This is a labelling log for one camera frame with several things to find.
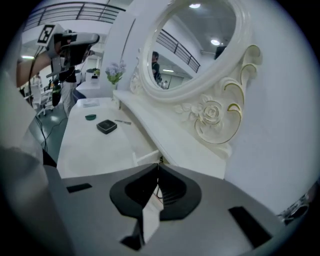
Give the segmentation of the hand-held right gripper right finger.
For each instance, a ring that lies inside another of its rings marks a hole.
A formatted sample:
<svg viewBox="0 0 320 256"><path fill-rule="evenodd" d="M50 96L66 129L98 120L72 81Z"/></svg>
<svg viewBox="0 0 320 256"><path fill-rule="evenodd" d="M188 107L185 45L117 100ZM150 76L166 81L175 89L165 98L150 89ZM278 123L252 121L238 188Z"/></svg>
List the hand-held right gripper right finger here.
<svg viewBox="0 0 320 256"><path fill-rule="evenodd" d="M170 164L159 166L165 178L161 190L186 185L182 198L164 210L176 215L191 205L198 190L197 206L182 219L161 220L147 242L150 256L271 255L272 239L284 224L267 207L220 178Z"/></svg>

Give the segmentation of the white dressing table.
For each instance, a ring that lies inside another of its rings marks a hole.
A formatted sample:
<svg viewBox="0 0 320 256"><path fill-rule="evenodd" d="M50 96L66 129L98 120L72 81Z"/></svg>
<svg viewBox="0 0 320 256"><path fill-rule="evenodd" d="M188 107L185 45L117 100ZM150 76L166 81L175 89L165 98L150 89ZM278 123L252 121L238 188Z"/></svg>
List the white dressing table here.
<svg viewBox="0 0 320 256"><path fill-rule="evenodd" d="M60 146L57 169L62 178L92 176L144 164L165 163L223 179L226 160L197 141L164 105L142 94L114 92L99 106L72 108ZM85 116L96 114L95 120ZM97 124L111 120L117 129L103 134ZM131 122L131 125L115 120Z"/></svg>

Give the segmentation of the navy blue chair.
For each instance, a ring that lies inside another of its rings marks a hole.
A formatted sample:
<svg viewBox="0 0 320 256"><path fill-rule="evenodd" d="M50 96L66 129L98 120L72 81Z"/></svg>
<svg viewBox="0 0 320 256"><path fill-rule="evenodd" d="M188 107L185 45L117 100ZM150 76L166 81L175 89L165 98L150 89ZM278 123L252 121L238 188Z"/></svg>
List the navy blue chair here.
<svg viewBox="0 0 320 256"><path fill-rule="evenodd" d="M81 92L79 92L76 88L74 88L72 91L71 91L71 96L74 100L74 102L76 103L78 100L81 100L81 99L86 99L87 97L82 94Z"/></svg>

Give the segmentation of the person's left forearm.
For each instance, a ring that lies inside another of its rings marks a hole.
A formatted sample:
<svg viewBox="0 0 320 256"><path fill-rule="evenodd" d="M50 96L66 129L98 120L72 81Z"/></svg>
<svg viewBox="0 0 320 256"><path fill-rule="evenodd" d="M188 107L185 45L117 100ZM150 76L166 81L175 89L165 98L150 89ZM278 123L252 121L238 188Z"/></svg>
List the person's left forearm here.
<svg viewBox="0 0 320 256"><path fill-rule="evenodd" d="M47 51L40 53L33 60L18 63L16 68L16 87L19 88L23 86L30 80L30 78L34 77L50 64L51 59Z"/></svg>

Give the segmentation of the flat white pad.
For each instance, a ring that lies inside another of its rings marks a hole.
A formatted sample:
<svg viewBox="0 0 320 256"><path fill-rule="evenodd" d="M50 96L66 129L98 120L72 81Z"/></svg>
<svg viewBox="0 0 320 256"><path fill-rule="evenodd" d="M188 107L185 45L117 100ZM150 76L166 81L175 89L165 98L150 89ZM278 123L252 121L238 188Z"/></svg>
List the flat white pad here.
<svg viewBox="0 0 320 256"><path fill-rule="evenodd" d="M82 101L83 108L97 107L99 105L100 105L99 99L87 98L87 99L83 99Z"/></svg>

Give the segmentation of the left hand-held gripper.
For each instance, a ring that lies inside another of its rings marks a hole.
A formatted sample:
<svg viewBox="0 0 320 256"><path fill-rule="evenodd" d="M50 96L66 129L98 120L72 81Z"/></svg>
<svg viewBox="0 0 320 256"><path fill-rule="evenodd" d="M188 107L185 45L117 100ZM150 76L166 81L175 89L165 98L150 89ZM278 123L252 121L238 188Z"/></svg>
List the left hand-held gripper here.
<svg viewBox="0 0 320 256"><path fill-rule="evenodd" d="M50 58L51 73L46 77L54 77L69 67L83 63L91 47L99 40L97 33L77 33L64 30L59 24L45 24L36 45L43 47Z"/></svg>

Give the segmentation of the oval mirror with ornate frame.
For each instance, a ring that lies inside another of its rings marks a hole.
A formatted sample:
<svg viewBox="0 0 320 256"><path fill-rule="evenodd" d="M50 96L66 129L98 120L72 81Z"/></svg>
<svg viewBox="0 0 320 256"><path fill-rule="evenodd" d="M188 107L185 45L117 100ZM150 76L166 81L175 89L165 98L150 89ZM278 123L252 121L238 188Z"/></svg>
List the oval mirror with ornate frame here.
<svg viewBox="0 0 320 256"><path fill-rule="evenodd" d="M227 159L261 62L245 0L171 0L139 51L130 91L171 109L180 126Z"/></svg>

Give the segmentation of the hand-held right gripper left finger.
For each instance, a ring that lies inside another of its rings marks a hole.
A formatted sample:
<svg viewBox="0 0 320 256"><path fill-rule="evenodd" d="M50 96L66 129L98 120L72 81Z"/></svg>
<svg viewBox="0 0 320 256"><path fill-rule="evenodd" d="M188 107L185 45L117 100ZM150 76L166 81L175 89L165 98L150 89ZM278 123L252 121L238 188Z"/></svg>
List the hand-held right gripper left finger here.
<svg viewBox="0 0 320 256"><path fill-rule="evenodd" d="M139 256L160 227L157 164L63 178L63 219L77 256Z"/></svg>

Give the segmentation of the blue artificial flower bouquet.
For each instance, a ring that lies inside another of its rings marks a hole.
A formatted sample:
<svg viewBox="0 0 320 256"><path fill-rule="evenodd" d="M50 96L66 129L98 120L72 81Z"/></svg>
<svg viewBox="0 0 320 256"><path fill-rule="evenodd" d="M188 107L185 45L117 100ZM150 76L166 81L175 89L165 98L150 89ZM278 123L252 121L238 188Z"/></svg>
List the blue artificial flower bouquet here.
<svg viewBox="0 0 320 256"><path fill-rule="evenodd" d="M107 67L105 70L107 79L111 83L112 100L114 99L114 90L117 90L118 83L122 79L125 72L126 64L123 59L121 59L119 63L111 63L111 66Z"/></svg>

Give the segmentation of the black square compact case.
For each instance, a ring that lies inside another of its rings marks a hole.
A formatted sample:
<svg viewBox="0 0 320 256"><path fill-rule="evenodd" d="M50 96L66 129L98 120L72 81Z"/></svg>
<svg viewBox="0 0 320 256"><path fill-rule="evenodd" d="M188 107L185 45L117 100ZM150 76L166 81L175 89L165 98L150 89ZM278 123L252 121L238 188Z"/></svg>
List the black square compact case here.
<svg viewBox="0 0 320 256"><path fill-rule="evenodd" d="M107 135L117 129L117 124L109 119L104 120L96 125L96 128Z"/></svg>

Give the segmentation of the white side table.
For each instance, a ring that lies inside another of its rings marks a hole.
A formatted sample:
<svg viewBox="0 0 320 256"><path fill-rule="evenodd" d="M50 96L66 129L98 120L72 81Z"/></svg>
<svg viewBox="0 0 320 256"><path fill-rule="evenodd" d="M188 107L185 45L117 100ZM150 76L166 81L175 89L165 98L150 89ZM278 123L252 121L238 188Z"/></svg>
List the white side table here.
<svg viewBox="0 0 320 256"><path fill-rule="evenodd" d="M100 98L100 84L99 82L84 81L77 86L76 90L84 95L86 98Z"/></svg>

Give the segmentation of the black barred railing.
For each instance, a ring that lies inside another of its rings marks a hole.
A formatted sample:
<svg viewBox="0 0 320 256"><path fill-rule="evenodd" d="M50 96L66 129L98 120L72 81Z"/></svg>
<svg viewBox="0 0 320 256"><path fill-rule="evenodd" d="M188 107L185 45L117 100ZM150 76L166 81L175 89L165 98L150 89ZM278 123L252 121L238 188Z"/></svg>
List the black barred railing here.
<svg viewBox="0 0 320 256"><path fill-rule="evenodd" d="M97 2L54 3L33 10L25 22L23 31L25 32L47 23L73 20L113 24L117 16L125 11L125 9L114 5Z"/></svg>

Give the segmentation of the person's white shirt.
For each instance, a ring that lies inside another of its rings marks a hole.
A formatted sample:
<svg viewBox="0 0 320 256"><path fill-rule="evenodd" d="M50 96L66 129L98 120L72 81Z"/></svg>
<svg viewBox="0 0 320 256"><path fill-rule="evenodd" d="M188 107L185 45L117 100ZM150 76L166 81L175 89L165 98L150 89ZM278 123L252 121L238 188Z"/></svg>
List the person's white shirt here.
<svg viewBox="0 0 320 256"><path fill-rule="evenodd" d="M0 74L0 192L22 232L39 246L38 256L72 256L73 247L49 189L45 166L23 147L35 116L14 78Z"/></svg>

